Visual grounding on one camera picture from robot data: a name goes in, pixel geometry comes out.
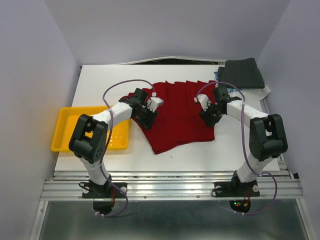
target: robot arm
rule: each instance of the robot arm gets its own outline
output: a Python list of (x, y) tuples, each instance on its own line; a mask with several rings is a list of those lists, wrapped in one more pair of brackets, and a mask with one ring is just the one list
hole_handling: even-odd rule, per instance
[[(90, 189), (95, 192), (106, 191), (106, 177), (111, 179), (101, 162), (106, 151), (107, 133), (111, 127), (111, 113), (113, 115), (113, 127), (124, 120), (134, 118), (141, 126), (150, 129), (158, 116), (156, 109), (163, 104), (159, 97), (150, 97), (148, 93), (137, 88), (130, 97), (123, 97), (111, 109), (98, 114), (88, 116), (81, 115), (76, 123), (69, 149), (80, 158), (88, 174)], [(93, 132), (92, 137), (86, 133)]]
[[(239, 97), (230, 97), (225, 87), (219, 86), (213, 90), (216, 104), (212, 104), (204, 94), (199, 94), (195, 102), (201, 104), (199, 115), (204, 122), (214, 127), (223, 115), (229, 115), (241, 121), (243, 101)], [(256, 173), (274, 158), (288, 149), (285, 129), (280, 115), (260, 112), (248, 105), (244, 105), (243, 123), (250, 129), (248, 162)], [(216, 197), (244, 197), (248, 189), (257, 184), (257, 175), (251, 171), (248, 164), (244, 164), (235, 171), (231, 183)]]

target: metal frame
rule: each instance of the metal frame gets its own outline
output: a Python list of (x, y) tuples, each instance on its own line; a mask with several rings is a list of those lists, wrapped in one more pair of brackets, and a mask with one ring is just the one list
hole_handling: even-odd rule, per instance
[(48, 208), (48, 201), (40, 201), (36, 211), (35, 220), (31, 230), (30, 240), (37, 240), (40, 238), (42, 226), (44, 224), (46, 212)]
[(309, 215), (309, 212), (307, 210), (307, 205), (306, 205), (305, 200), (303, 198), (300, 198), (300, 199), (296, 200), (296, 203), (297, 203), (298, 208), (299, 208), (299, 212), (300, 212), (300, 215), (301, 215), (301, 218), (302, 218), (302, 222), (303, 222), (307, 237), (310, 240), (317, 240), (318, 238), (317, 238), (315, 229), (313, 227), (313, 224), (312, 224), (312, 222), (310, 220), (310, 215)]
[[(204, 201), (232, 200), (211, 196), (214, 182), (230, 181), (233, 172), (110, 172), (113, 182), (126, 182), (127, 196), (131, 201)], [(273, 172), (278, 183), (277, 199), (300, 199), (303, 190), (299, 179), (291, 179), (286, 170)], [(82, 199), (82, 189), (78, 183), (87, 181), (84, 171), (56, 172), (52, 180), (46, 181), (41, 194), (41, 201), (92, 201)], [(272, 199), (275, 184), (272, 178), (258, 178), (260, 199)]]

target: folded black fabric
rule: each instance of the folded black fabric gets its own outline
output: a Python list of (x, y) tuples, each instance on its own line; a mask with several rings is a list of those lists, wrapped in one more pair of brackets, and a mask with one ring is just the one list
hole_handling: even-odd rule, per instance
[(240, 89), (263, 89), (264, 79), (251, 57), (243, 60), (228, 60), (218, 68), (219, 81), (232, 84)]

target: screw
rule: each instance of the screw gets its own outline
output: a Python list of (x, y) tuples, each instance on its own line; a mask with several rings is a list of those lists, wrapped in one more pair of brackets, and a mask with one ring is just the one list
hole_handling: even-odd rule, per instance
[(215, 186), (215, 192), (217, 192), (217, 193), (221, 193), (222, 192), (222, 190), (221, 190), (221, 186)]
[(258, 187), (257, 185), (254, 185), (254, 186), (252, 187), (252, 190), (253, 190), (255, 193), (257, 193), (257, 192), (259, 192), (259, 187)]
[(125, 186), (120, 187), (120, 189), (121, 189), (124, 193), (127, 192), (127, 188), (126, 188)]

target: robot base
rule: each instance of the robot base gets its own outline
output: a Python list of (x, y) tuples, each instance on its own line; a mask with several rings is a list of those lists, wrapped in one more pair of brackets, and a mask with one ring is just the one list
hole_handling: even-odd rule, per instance
[[(127, 188), (127, 186), (128, 186), (128, 184), (126, 182), (113, 182), (113, 184), (119, 188), (121, 188), (121, 187)], [(92, 187), (92, 184), (90, 184), (89, 182), (85, 182), (84, 187), (90, 188), (90, 187)], [(112, 191), (111, 191), (112, 187), (106, 187), (105, 189), (107, 189), (107, 190), (104, 192), (96, 192), (96, 191), (89, 191), (88, 193), (82, 192), (82, 198), (83, 199), (111, 199), (112, 198)], [(114, 189), (114, 190), (115, 190), (115, 198), (116, 199), (124, 199), (125, 198), (121, 194), (121, 192), (119, 192), (117, 189)]]
[(252, 182), (240, 183), (235, 187), (234, 178), (232, 181), (217, 181), (214, 183), (214, 190), (211, 195), (216, 198), (235, 198), (248, 197), (250, 191), (250, 197), (259, 197), (260, 192), (258, 183), (256, 180)]

